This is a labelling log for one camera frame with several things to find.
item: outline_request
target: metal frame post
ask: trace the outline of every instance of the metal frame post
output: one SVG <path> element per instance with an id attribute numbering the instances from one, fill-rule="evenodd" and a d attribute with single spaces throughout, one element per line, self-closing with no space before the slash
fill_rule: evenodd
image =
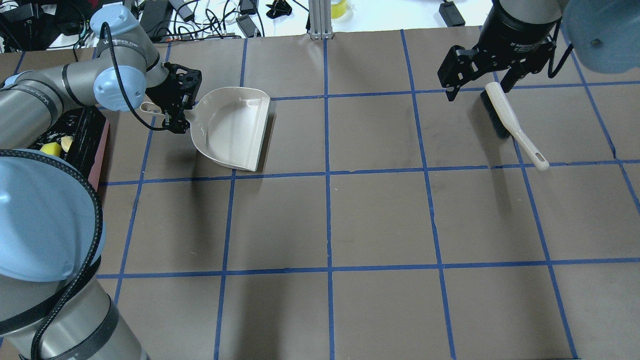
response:
<path id="1" fill-rule="evenodd" d="M 309 0 L 309 21 L 311 23 L 311 30 L 309 33 L 311 40 L 333 38 L 333 27 L 331 26 L 331 1 Z"/>

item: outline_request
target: yellow object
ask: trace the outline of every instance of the yellow object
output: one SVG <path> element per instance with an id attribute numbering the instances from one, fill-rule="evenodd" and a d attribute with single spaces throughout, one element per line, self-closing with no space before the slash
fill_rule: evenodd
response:
<path id="1" fill-rule="evenodd" d="M 60 157 L 62 146 L 60 146 L 60 144 L 58 144 L 57 142 L 46 143 L 40 148 L 40 151 L 44 152 L 47 155 Z"/>
<path id="2" fill-rule="evenodd" d="M 347 12 L 347 0 L 331 0 L 331 18 L 338 19 Z"/>
<path id="3" fill-rule="evenodd" d="M 60 145 L 62 145 L 62 149 L 65 152 L 69 152 L 72 142 L 74 142 L 73 136 L 65 136 L 62 139 L 60 139 Z"/>

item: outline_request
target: hand brush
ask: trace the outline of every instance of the hand brush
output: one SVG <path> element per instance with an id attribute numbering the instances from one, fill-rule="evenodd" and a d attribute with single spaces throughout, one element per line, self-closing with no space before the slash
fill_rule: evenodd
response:
<path id="1" fill-rule="evenodd" d="M 502 91 L 499 83 L 489 83 L 484 87 L 486 90 L 480 94 L 484 108 L 487 110 L 493 129 L 499 138 L 513 138 L 520 144 L 521 150 L 527 153 L 533 165 L 540 170 L 549 169 L 549 162 L 542 156 L 542 153 L 533 144 L 531 139 L 522 131 L 518 117 L 516 117 L 507 97 Z"/>

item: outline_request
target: grid of blue tape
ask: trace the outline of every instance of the grid of blue tape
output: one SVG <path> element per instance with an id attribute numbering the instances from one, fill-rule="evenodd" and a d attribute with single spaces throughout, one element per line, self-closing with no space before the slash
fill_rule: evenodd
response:
<path id="1" fill-rule="evenodd" d="M 562 302 L 562 297 L 559 291 L 559 287 L 557 285 L 556 276 L 554 272 L 554 266 L 556 265 L 578 265 L 578 264 L 603 264 L 603 263 L 638 263 L 640 262 L 640 258 L 601 258 L 601 259 L 563 259 L 563 260 L 552 260 L 547 248 L 545 235 L 543 232 L 542 224 L 540 222 L 540 216 L 538 214 L 538 210 L 536 207 L 535 199 L 533 196 L 533 192 L 531 190 L 531 184 L 529 183 L 529 178 L 527 176 L 526 168 L 533 167 L 531 163 L 525 163 L 520 153 L 520 149 L 518 144 L 514 142 L 514 147 L 516 150 L 516 154 L 518 156 L 518 164 L 507 164 L 507 165 L 499 165 L 491 167 L 491 169 L 495 168 L 519 168 L 522 171 L 522 175 L 525 181 L 525 186 L 527 189 L 527 193 L 529 195 L 529 200 L 531 203 L 531 208 L 534 214 L 534 218 L 536 221 L 536 226 L 538 228 L 538 233 L 540 236 L 540 241 L 543 247 L 543 251 L 545 254 L 544 261 L 510 261 L 510 262 L 493 262 L 493 263 L 443 263 L 442 256 L 440 253 L 440 246 L 438 243 L 438 230 L 435 223 L 435 213 L 433 208 L 433 199 L 431 196 L 431 188 L 429 181 L 429 173 L 433 171 L 450 171 L 450 170 L 488 170 L 490 167 L 486 165 L 480 166 L 458 166 L 458 167 L 429 167 L 426 155 L 424 152 L 424 144 L 422 143 L 422 127 L 420 126 L 420 117 L 418 112 L 417 105 L 417 94 L 428 94 L 428 93 L 438 93 L 444 92 L 444 89 L 432 89 L 432 90 L 417 90 L 415 89 L 415 84 L 413 80 L 413 72 L 411 68 L 411 61 L 409 57 L 409 50 L 406 43 L 406 38 L 404 35 L 404 31 L 400 31 L 401 40 L 403 43 L 404 55 L 406 58 L 406 66 L 409 74 L 410 80 L 410 91 L 400 91 L 400 92 L 371 92 L 371 93 L 360 93 L 360 94 L 329 94 L 329 86 L 328 86 L 328 51 L 327 51 L 327 40 L 324 40 L 323 44 L 323 60 L 324 60 L 324 94 L 322 95 L 311 95 L 311 96 L 293 96 L 293 97 L 275 97 L 273 101 L 288 101 L 288 100 L 304 100 L 304 99 L 324 99 L 324 130 L 325 130 L 325 171 L 324 172 L 305 172 L 305 173 L 287 173 L 287 174 L 257 174 L 257 175 L 243 175 L 237 176 L 236 171 L 233 170 L 231 176 L 219 176 L 219 177 L 183 177 L 183 178 L 173 178 L 173 179 L 145 179 L 144 173 L 147 166 L 147 158 L 149 153 L 149 148 L 152 140 L 153 132 L 149 131 L 147 136 L 147 144 L 145 146 L 145 153 L 142 161 L 142 166 L 140 170 L 140 177 L 137 181 L 117 181 L 117 182 L 107 182 L 101 183 L 101 186 L 118 186 L 118 185 L 138 185 L 138 189 L 136 192 L 136 197 L 134 200 L 134 204 L 131 211 L 131 219 L 129 222 L 129 228 L 127 230 L 127 239 L 125 242 L 124 253 L 122 256 L 122 262 L 120 265 L 120 271 L 118 274 L 101 274 L 98 275 L 99 279 L 117 279 L 116 293 L 114 301 L 117 303 L 120 297 L 120 290 L 122 288 L 122 280 L 123 279 L 142 279 L 142 278 L 162 278 L 162 277 L 202 277 L 202 276 L 220 276 L 220 297 L 218 299 L 218 318 L 216 323 L 216 335 L 215 335 L 215 346 L 214 346 L 214 359 L 218 360 L 220 353 L 220 336 L 221 336 L 221 326 L 223 319 L 223 308 L 224 308 L 224 296 L 225 296 L 225 284 L 226 278 L 228 275 L 238 276 L 238 275 L 259 275 L 259 274 L 298 274 L 298 273 L 327 273 L 328 275 L 328 316 L 329 316 L 329 339 L 330 339 L 330 359 L 335 359 L 335 336 L 334 336 L 334 325 L 333 325 L 333 273 L 334 272 L 353 272 L 353 271 L 391 271 L 391 270 L 438 270 L 439 278 L 440 278 L 440 287 L 442 293 L 442 302 L 443 309 L 445 315 L 445 322 L 447 327 L 447 336 L 449 339 L 449 349 L 451 353 L 451 357 L 456 359 L 456 350 L 455 350 L 455 342 L 454 342 L 454 329 L 451 325 L 451 315 L 449 313 L 449 305 L 447 300 L 447 287 L 445 281 L 444 270 L 445 269 L 453 269 L 453 268 L 491 268 L 491 267 L 512 267 L 512 266 L 546 266 L 549 270 L 551 283 L 553 285 L 554 293 L 556 295 L 557 305 L 559 308 L 559 312 L 562 318 L 562 322 L 564 325 L 565 334 L 567 337 L 567 342 L 569 344 L 569 348 L 571 350 L 573 358 L 578 358 L 577 350 L 573 343 L 573 338 L 571 335 L 570 326 L 566 317 L 566 313 L 564 311 L 564 306 Z M 241 67 L 241 76 L 240 76 L 240 86 L 244 85 L 244 73 L 245 73 L 245 65 L 246 65 L 246 51 L 247 51 L 248 42 L 247 39 L 244 40 L 243 46 L 243 60 Z M 171 45 L 167 47 L 165 61 L 169 60 L 171 53 Z M 22 60 L 24 59 L 24 53 L 20 57 L 20 60 L 16 66 L 15 72 L 17 73 L 20 69 L 20 65 Z M 607 139 L 609 147 L 611 148 L 611 152 L 613 153 L 614 160 L 610 161 L 580 161 L 574 163 L 552 163 L 552 167 L 567 167 L 567 166 L 590 166 L 590 165 L 618 165 L 620 170 L 622 171 L 625 182 L 628 186 L 630 195 L 632 196 L 638 213 L 640 214 L 640 201 L 636 195 L 636 191 L 631 184 L 627 171 L 625 170 L 624 165 L 629 163 L 640 163 L 640 160 L 621 160 L 617 158 L 615 146 L 609 136 L 609 132 L 605 126 L 605 123 L 600 115 L 598 107 L 596 105 L 593 96 L 591 95 L 590 87 L 592 86 L 609 86 L 609 85 L 631 85 L 640 84 L 640 81 L 620 81 L 620 82 L 600 82 L 600 83 L 588 83 L 582 73 L 580 65 L 575 57 L 572 54 L 572 60 L 578 73 L 580 75 L 581 83 L 579 84 L 562 84 L 562 85 L 517 85 L 514 88 L 564 88 L 564 87 L 584 87 L 591 105 L 593 107 L 594 112 L 598 118 L 600 126 L 602 127 L 602 131 Z M 497 79 L 497 74 L 493 74 L 494 79 Z M 482 91 L 484 88 L 464 88 L 461 91 Z M 394 168 L 394 169 L 378 169 L 378 170 L 356 170 L 356 171 L 331 171 L 330 170 L 330 146 L 329 146 L 329 100 L 331 98 L 336 97 L 363 97 L 363 96 L 385 96 L 385 95 L 412 95 L 413 100 L 413 110 L 415 115 L 415 124 L 417 128 L 418 142 L 420 146 L 420 156 L 422 159 L 422 168 Z M 418 265 L 380 265 L 380 266 L 333 266 L 332 264 L 332 247 L 331 247 L 331 196 L 330 196 L 330 181 L 331 176 L 337 175 L 348 175 L 348 174 L 380 174 L 380 173 L 398 173 L 398 172 L 423 172 L 424 179 L 426 184 L 426 191 L 429 201 L 429 215 L 431 217 L 432 224 L 432 232 L 434 239 L 434 246 L 436 250 L 436 264 L 418 264 Z M 325 176 L 326 178 L 326 216 L 327 216 L 327 266 L 326 267 L 314 267 L 314 268 L 282 268 L 282 269 L 262 269 L 262 270 L 227 270 L 227 261 L 228 261 L 228 249 L 229 249 L 229 239 L 230 239 L 230 230 L 231 230 L 231 221 L 232 221 L 232 210 L 233 210 L 233 200 L 234 200 L 234 190 L 235 190 L 235 182 L 236 179 L 262 179 L 262 178 L 277 178 L 277 177 L 308 177 L 308 176 Z M 220 180 L 229 180 L 230 181 L 230 190 L 229 190 L 229 203 L 228 203 L 228 211 L 227 211 L 227 228 L 225 233 L 225 246 L 224 246 L 224 255 L 223 255 L 223 265 L 221 271 L 208 271 L 208 272 L 166 272 L 166 273 L 153 273 L 153 274 L 126 274 L 124 272 L 127 255 L 129 252 L 129 244 L 131 241 L 131 234 L 136 218 L 136 212 L 138 209 L 138 201 L 140 199 L 140 194 L 144 184 L 147 183 L 174 183 L 174 182 L 182 182 L 182 181 L 220 181 Z"/>

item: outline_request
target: blue tape line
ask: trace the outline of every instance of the blue tape line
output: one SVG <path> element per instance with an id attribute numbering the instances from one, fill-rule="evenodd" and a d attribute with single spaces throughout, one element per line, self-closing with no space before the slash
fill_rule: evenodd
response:
<path id="1" fill-rule="evenodd" d="M 140 182 L 136 181 L 136 180 L 131 180 L 131 181 L 106 181 L 106 182 L 99 183 L 99 186 L 137 185 L 138 183 L 140 183 Z"/>
<path id="2" fill-rule="evenodd" d="M 468 91 L 484 91 L 484 88 L 461 88 L 460 91 L 461 92 L 468 92 Z"/>
<path id="3" fill-rule="evenodd" d="M 271 274 L 307 274 L 327 272 L 328 268 L 281 268 L 281 269 L 256 269 L 256 270 L 227 270 L 227 276 L 243 276 L 243 275 L 271 275 Z"/>
<path id="4" fill-rule="evenodd" d="M 331 246 L 331 165 L 329 157 L 329 60 L 327 39 L 323 40 L 324 66 L 324 176 L 326 197 L 326 266 L 329 312 L 329 359 L 335 360 L 335 328 L 333 321 L 333 250 Z"/>
<path id="5" fill-rule="evenodd" d="M 395 174 L 398 172 L 422 172 L 423 168 L 384 168 L 377 170 L 336 170 L 331 175 L 356 175 L 356 174 Z"/>
<path id="6" fill-rule="evenodd" d="M 225 304 L 225 289 L 227 286 L 227 265 L 229 259 L 229 243 L 231 239 L 231 218 L 234 207 L 234 193 L 236 190 L 236 171 L 231 172 L 231 185 L 229 188 L 229 205 L 227 208 L 227 230 L 225 231 L 225 250 L 222 257 L 222 271 L 220 279 L 220 294 L 218 295 L 218 319 L 216 321 L 216 337 L 214 343 L 214 359 L 220 357 L 220 338 L 222 333 L 222 316 Z"/>
<path id="7" fill-rule="evenodd" d="M 244 40 L 244 46 L 242 50 L 242 67 L 240 69 L 240 87 L 244 86 L 244 67 L 246 66 L 246 46 L 248 44 L 248 39 Z"/>
<path id="8" fill-rule="evenodd" d="M 634 85 L 640 84 L 640 81 L 612 81 L 609 83 L 586 83 L 588 86 L 611 86 L 611 85 Z M 546 85 L 515 85 L 514 89 L 545 89 L 545 88 L 580 88 L 584 84 L 546 84 Z M 321 99 L 323 97 L 365 97 L 365 96 L 389 96 L 389 95 L 408 95 L 408 94 L 435 94 L 445 92 L 445 89 L 428 89 L 428 90 L 413 90 L 413 91 L 391 91 L 391 92 L 364 92 L 353 94 L 324 94 L 324 95 L 304 95 L 304 96 L 283 96 L 274 97 L 272 101 L 286 101 L 286 100 L 309 100 L 309 99 Z M 474 88 L 461 88 L 461 92 L 477 92 L 484 91 L 483 87 Z"/>
<path id="9" fill-rule="evenodd" d="M 591 166 L 591 165 L 615 165 L 617 163 L 618 162 L 615 160 L 603 160 L 603 161 L 574 161 L 573 163 L 549 163 L 549 165 L 551 167 L 576 167 L 576 166 Z"/>
<path id="10" fill-rule="evenodd" d="M 98 279 L 118 279 L 120 278 L 120 274 L 98 274 L 96 278 Z"/>
<path id="11" fill-rule="evenodd" d="M 438 264 L 336 266 L 333 268 L 333 271 L 354 272 L 354 271 L 435 270 L 441 267 L 442 266 Z"/>
<path id="12" fill-rule="evenodd" d="M 589 86 L 640 85 L 640 81 L 608 81 L 604 83 L 586 83 Z"/>
<path id="13" fill-rule="evenodd" d="M 324 172 L 291 172 L 284 174 L 255 174 L 255 175 L 239 175 L 236 179 L 272 179 L 278 177 L 306 177 L 306 176 L 324 176 Z"/>
<path id="14" fill-rule="evenodd" d="M 329 94 L 332 97 L 368 97 L 368 96 L 391 96 L 391 95 L 409 95 L 410 91 L 388 91 L 388 92 L 359 92 L 354 94 Z"/>
<path id="15" fill-rule="evenodd" d="M 156 123 L 156 117 L 151 118 L 151 126 Z M 127 229 L 127 239 L 124 244 L 124 251 L 122 253 L 122 260 L 120 262 L 120 277 L 118 278 L 118 284 L 116 285 L 116 293 L 113 297 L 113 302 L 118 304 L 120 300 L 120 289 L 122 288 L 122 274 L 124 274 L 124 268 L 127 264 L 127 256 L 129 255 L 129 245 L 131 244 L 131 235 L 133 234 L 133 226 L 136 221 L 136 214 L 138 213 L 138 203 L 140 201 L 140 195 L 142 194 L 142 180 L 145 177 L 145 170 L 147 168 L 147 158 L 149 155 L 149 149 L 151 148 L 151 138 L 153 131 L 149 130 L 147 134 L 147 144 L 145 146 L 145 154 L 142 157 L 142 166 L 140 168 L 140 178 L 138 179 L 138 189 L 136 190 L 136 197 L 133 201 L 133 208 L 131 209 L 131 218 L 129 219 L 129 228 Z"/>
<path id="16" fill-rule="evenodd" d="M 631 194 L 631 198 L 634 201 L 634 204 L 636 205 L 636 210 L 637 212 L 640 214 L 640 202 L 638 201 L 638 197 L 636 194 L 636 191 L 634 190 L 633 185 L 631 184 L 631 180 L 629 179 L 629 176 L 627 174 L 627 171 L 625 170 L 625 167 L 623 166 L 622 162 L 618 160 L 618 155 L 616 154 L 616 147 L 613 144 L 613 141 L 611 140 L 611 136 L 609 134 L 609 130 L 607 130 L 607 126 L 604 123 L 604 119 L 602 118 L 602 115 L 600 114 L 600 110 L 598 109 L 598 105 L 596 104 L 593 95 L 591 94 L 591 89 L 589 89 L 589 85 L 587 84 L 587 81 L 584 77 L 584 74 L 582 73 L 582 69 L 580 67 L 580 63 L 578 62 L 577 57 L 575 56 L 575 53 L 571 53 L 571 56 L 573 58 L 573 63 L 575 64 L 576 69 L 578 70 L 578 75 L 580 75 L 580 80 L 582 81 L 582 84 L 584 84 L 584 89 L 587 92 L 587 95 L 589 96 L 589 101 L 591 102 L 591 106 L 593 107 L 593 111 L 596 114 L 596 117 L 598 118 L 598 122 L 600 123 L 600 127 L 602 128 L 602 132 L 604 133 L 605 138 L 607 139 L 607 143 L 609 144 L 609 148 L 611 149 L 611 152 L 613 153 L 613 158 L 616 159 L 618 161 L 618 166 L 620 166 L 620 171 L 622 171 L 622 176 L 625 179 L 625 182 L 627 184 L 627 188 L 629 190 L 629 193 Z"/>
<path id="17" fill-rule="evenodd" d="M 323 72 L 324 72 L 324 96 L 329 94 L 329 53 L 326 39 L 323 39 Z"/>
<path id="18" fill-rule="evenodd" d="M 20 59 L 18 60 L 18 64 L 15 66 L 15 70 L 13 71 L 13 75 L 16 75 L 18 73 L 18 70 L 20 70 L 20 66 L 22 65 L 22 61 L 24 60 L 24 55 L 26 54 L 26 52 L 22 52 L 22 54 L 20 55 Z"/>
<path id="19" fill-rule="evenodd" d="M 514 89 L 581 88 L 583 84 L 514 85 Z"/>
<path id="20" fill-rule="evenodd" d="M 602 259 L 560 259 L 539 261 L 503 261 L 489 263 L 449 263 L 449 264 L 407 264 L 407 265 L 360 265 L 333 266 L 332 272 L 360 272 L 360 271 L 407 271 L 407 270 L 437 270 L 464 268 L 515 268 L 526 266 L 551 265 L 601 265 L 640 263 L 640 258 L 602 258 Z M 227 270 L 226 276 L 269 275 L 269 274 L 308 274 L 328 272 L 328 267 L 315 268 L 279 268 L 255 270 Z M 222 271 L 204 272 L 161 272 L 161 273 L 131 273 L 131 274 L 99 274 L 98 279 L 153 279 L 156 277 L 203 277 L 222 276 Z"/>
<path id="21" fill-rule="evenodd" d="M 282 96 L 272 97 L 271 101 L 322 99 L 324 95 Z"/>
<path id="22" fill-rule="evenodd" d="M 566 36 L 566 33 L 564 32 L 564 29 L 561 28 L 563 37 L 564 37 L 564 42 L 569 45 L 568 43 L 568 38 Z M 578 62 L 578 58 L 575 56 L 575 52 L 571 53 L 571 58 L 573 60 L 573 64 L 575 65 L 575 68 L 578 70 L 578 75 L 580 76 L 580 80 L 582 81 L 582 86 L 584 87 L 584 90 L 587 92 L 587 96 L 589 97 L 589 102 L 591 102 L 591 106 L 593 107 L 593 111 L 596 114 L 596 117 L 598 118 L 598 122 L 600 123 L 600 127 L 602 128 L 602 132 L 604 133 L 605 138 L 607 139 L 607 143 L 609 144 L 609 148 L 611 149 L 611 152 L 613 153 L 613 158 L 617 159 L 616 156 L 616 148 L 615 146 L 613 146 L 613 142 L 611 141 L 611 136 L 609 136 L 609 132 L 607 130 L 607 127 L 604 124 L 604 121 L 602 120 L 602 116 L 600 115 L 600 111 L 598 110 L 598 106 L 596 105 L 595 100 L 593 99 L 593 95 L 591 95 L 591 90 L 589 89 L 589 86 L 587 85 L 587 81 L 584 78 L 584 74 L 582 73 L 582 69 L 580 68 L 580 63 Z"/>
<path id="23" fill-rule="evenodd" d="M 493 167 L 491 167 L 491 169 L 496 169 L 496 168 L 520 168 L 520 165 L 517 164 L 507 164 L 507 165 L 495 165 Z"/>
<path id="24" fill-rule="evenodd" d="M 631 193 L 631 197 L 633 198 L 634 204 L 636 205 L 636 210 L 640 215 L 640 200 L 638 200 L 636 190 L 634 189 L 634 186 L 631 184 L 631 179 L 629 179 L 629 174 L 627 173 L 627 170 L 622 164 L 618 164 L 618 166 L 620 166 L 620 170 L 622 171 L 622 177 L 625 178 L 625 182 L 627 183 L 627 188 Z"/>
<path id="25" fill-rule="evenodd" d="M 640 263 L 640 258 L 569 259 L 552 260 L 551 263 L 553 265 L 625 264 Z"/>
<path id="26" fill-rule="evenodd" d="M 418 136 L 418 145 L 420 147 L 420 157 L 422 159 L 422 169 L 424 171 L 424 182 L 426 185 L 426 191 L 427 191 L 427 200 L 429 202 L 429 217 L 431 219 L 431 230 L 433 232 L 433 245 L 435 247 L 435 252 L 436 252 L 436 258 L 438 261 L 438 265 L 442 266 L 442 255 L 440 253 L 440 243 L 438 240 L 438 229 L 436 228 L 436 223 L 435 223 L 435 213 L 433 211 L 433 198 L 431 196 L 431 183 L 429 181 L 429 168 L 428 168 L 428 164 L 427 164 L 427 157 L 426 154 L 424 152 L 424 144 L 422 141 L 422 127 L 420 125 L 420 114 L 418 111 L 418 100 L 416 98 L 416 91 L 415 91 L 415 83 L 413 80 L 413 70 L 411 68 L 411 59 L 409 57 L 409 49 L 406 45 L 406 37 L 404 35 L 404 30 L 400 30 L 400 37 L 402 38 L 402 45 L 403 45 L 403 49 L 404 49 L 404 58 L 406 60 L 406 68 L 407 71 L 409 73 L 409 84 L 411 85 L 411 92 L 412 92 L 412 100 L 413 100 L 413 114 L 415 117 L 415 127 L 416 127 L 416 131 L 417 131 L 417 136 Z M 444 309 L 444 317 L 445 317 L 445 323 L 447 326 L 447 337 L 449 339 L 449 352 L 451 355 L 451 358 L 453 360 L 456 360 L 456 347 L 455 347 L 455 343 L 453 340 L 453 329 L 451 326 L 451 316 L 450 316 L 450 312 L 449 312 L 449 299 L 447 296 L 447 286 L 445 283 L 445 277 L 444 277 L 444 271 L 441 269 L 439 269 L 439 276 L 440 276 L 440 292 L 442 293 L 442 305 L 443 305 L 443 309 Z"/>
<path id="27" fill-rule="evenodd" d="M 174 177 L 169 179 L 144 179 L 143 184 L 157 184 L 157 183 L 183 183 L 185 181 L 221 181 L 231 180 L 231 176 L 201 176 L 201 177 Z"/>
<path id="28" fill-rule="evenodd" d="M 462 166 L 462 167 L 428 167 L 428 171 L 458 171 L 458 170 L 489 170 L 486 165 Z"/>
<path id="29" fill-rule="evenodd" d="M 445 269 L 467 269 L 467 268 L 511 268 L 521 266 L 546 266 L 546 261 L 503 261 L 493 263 L 453 263 L 443 264 Z"/>
<path id="30" fill-rule="evenodd" d="M 603 161 L 575 161 L 573 163 L 551 163 L 551 167 L 575 167 L 575 166 L 591 166 L 591 165 L 617 165 L 619 163 L 624 164 L 640 164 L 640 160 L 603 160 Z M 525 163 L 525 168 L 534 167 L 532 163 Z M 502 168 L 520 168 L 519 164 L 505 164 L 494 165 L 491 169 Z M 427 171 L 459 171 L 459 170 L 488 170 L 486 165 L 463 165 L 463 166 L 450 166 L 450 167 L 428 167 Z M 370 169 L 370 170 L 334 170 L 331 171 L 331 175 L 355 175 L 355 174 L 387 174 L 387 173 L 399 173 L 399 172 L 421 172 L 423 168 L 383 168 L 383 169 Z M 325 176 L 326 172 L 289 172 L 279 174 L 255 174 L 255 175 L 238 175 L 236 179 L 267 179 L 267 178 L 279 178 L 279 177 L 312 177 L 312 176 Z M 214 176 L 214 177 L 172 177 L 167 179 L 144 179 L 143 184 L 154 183 L 180 183 L 190 181 L 224 181 L 231 180 L 231 176 Z M 122 185 L 136 185 L 140 183 L 139 180 L 130 181 L 108 181 L 100 183 L 100 186 L 122 186 Z"/>
<path id="31" fill-rule="evenodd" d="M 446 92 L 446 90 L 444 89 L 414 90 L 413 92 L 416 94 L 434 94 L 434 93 Z"/>
<path id="32" fill-rule="evenodd" d="M 542 222 L 540 221 L 540 214 L 538 213 L 538 207 L 536 206 L 536 200 L 533 197 L 533 191 L 531 190 L 531 184 L 529 182 L 529 176 L 527 175 L 527 171 L 524 166 L 524 162 L 522 161 L 522 153 L 520 152 L 520 147 L 518 143 L 513 140 L 513 145 L 516 149 L 516 154 L 518 155 L 518 162 L 520 163 L 520 170 L 522 171 L 522 177 L 524 178 L 524 184 L 527 188 L 527 194 L 529 196 L 529 202 L 531 203 L 531 210 L 533 211 L 533 217 L 536 221 L 536 227 L 538 228 L 538 235 L 540 236 L 540 243 L 542 245 L 542 251 L 545 254 L 545 260 L 547 262 L 547 268 L 549 270 L 549 276 L 551 278 L 551 285 L 554 288 L 554 293 L 556 294 L 556 302 L 558 305 L 558 310 L 560 311 L 560 317 L 562 319 L 564 333 L 566 335 L 567 342 L 569 344 L 569 349 L 571 350 L 571 355 L 574 359 L 578 358 L 578 353 L 575 349 L 575 344 L 573 343 L 573 336 L 571 335 L 571 329 L 569 328 L 569 321 L 567 320 L 566 313 L 564 311 L 564 304 L 562 301 L 562 296 L 560 296 L 560 289 L 558 287 L 558 283 L 556 280 L 556 272 L 554 271 L 553 264 L 551 263 L 551 256 L 549 254 L 549 249 L 547 247 L 547 239 L 545 238 L 545 233 L 542 229 Z"/>

